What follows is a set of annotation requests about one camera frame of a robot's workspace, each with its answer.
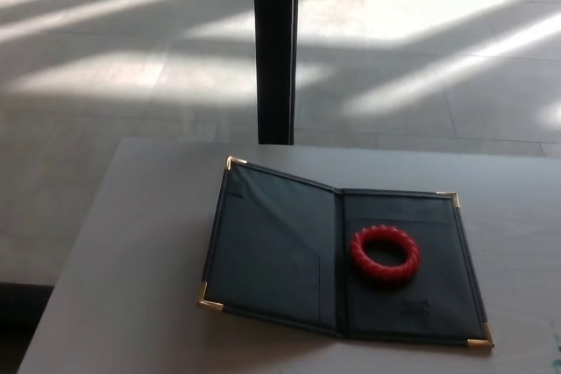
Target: open folder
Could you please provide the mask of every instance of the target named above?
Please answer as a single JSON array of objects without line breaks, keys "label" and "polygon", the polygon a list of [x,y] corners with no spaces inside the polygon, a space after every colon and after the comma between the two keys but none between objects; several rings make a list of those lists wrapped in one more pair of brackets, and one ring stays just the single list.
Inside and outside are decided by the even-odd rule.
[{"label": "open folder", "polygon": [[[356,270],[349,244],[373,225],[417,243],[410,281]],[[335,188],[233,157],[198,302],[340,338],[493,347],[455,193]]]}]

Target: metal post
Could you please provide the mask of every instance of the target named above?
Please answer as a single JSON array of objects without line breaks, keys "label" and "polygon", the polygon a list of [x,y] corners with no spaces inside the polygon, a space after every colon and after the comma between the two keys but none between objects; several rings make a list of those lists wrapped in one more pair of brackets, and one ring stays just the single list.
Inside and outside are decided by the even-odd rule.
[{"label": "metal post", "polygon": [[298,0],[255,0],[260,144],[292,145]]}]

